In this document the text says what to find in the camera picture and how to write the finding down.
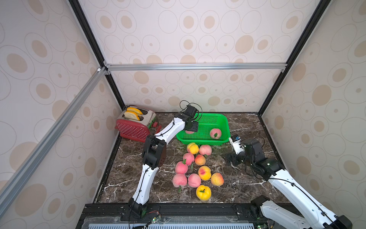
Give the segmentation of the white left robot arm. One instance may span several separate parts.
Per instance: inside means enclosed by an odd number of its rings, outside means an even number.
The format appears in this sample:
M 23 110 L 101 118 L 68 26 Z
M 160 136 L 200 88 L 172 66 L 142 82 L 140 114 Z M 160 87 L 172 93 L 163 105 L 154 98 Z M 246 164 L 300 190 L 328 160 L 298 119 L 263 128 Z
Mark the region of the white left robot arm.
M 139 219 L 147 214 L 147 203 L 154 177 L 164 164 L 167 145 L 181 131 L 197 132 L 198 109 L 191 103 L 174 115 L 173 120 L 160 132 L 148 135 L 142 152 L 142 173 L 134 195 L 128 202 L 130 212 Z

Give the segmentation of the yellow peach front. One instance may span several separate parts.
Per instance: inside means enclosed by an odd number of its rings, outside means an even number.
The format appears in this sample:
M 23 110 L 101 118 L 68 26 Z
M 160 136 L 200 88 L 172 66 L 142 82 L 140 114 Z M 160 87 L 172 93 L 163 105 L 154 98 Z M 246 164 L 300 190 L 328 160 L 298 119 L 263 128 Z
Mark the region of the yellow peach front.
M 200 185 L 196 189 L 196 196 L 201 201 L 208 201 L 212 196 L 212 191 L 208 186 Z

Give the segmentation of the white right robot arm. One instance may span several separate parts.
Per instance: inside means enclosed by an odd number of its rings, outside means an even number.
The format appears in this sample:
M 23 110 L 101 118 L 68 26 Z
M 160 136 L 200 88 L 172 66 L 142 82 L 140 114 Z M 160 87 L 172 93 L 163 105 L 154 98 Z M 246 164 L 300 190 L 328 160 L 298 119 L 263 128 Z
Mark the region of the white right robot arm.
M 238 135 L 229 138 L 234 150 L 227 154 L 226 162 L 237 166 L 244 164 L 254 176 L 260 176 L 278 189 L 299 211 L 299 215 L 280 207 L 266 196 L 251 201 L 253 218 L 267 218 L 286 229 L 350 229 L 352 222 L 344 215 L 336 215 L 312 197 L 274 158 L 267 158 L 257 139 L 242 140 Z

